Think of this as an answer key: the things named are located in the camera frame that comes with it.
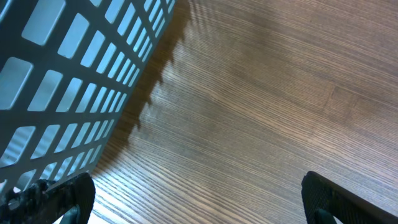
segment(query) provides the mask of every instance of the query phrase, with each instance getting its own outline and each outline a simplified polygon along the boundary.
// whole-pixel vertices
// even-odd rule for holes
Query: gray plastic basket
[[[175,0],[2,3],[0,195],[95,168]]]

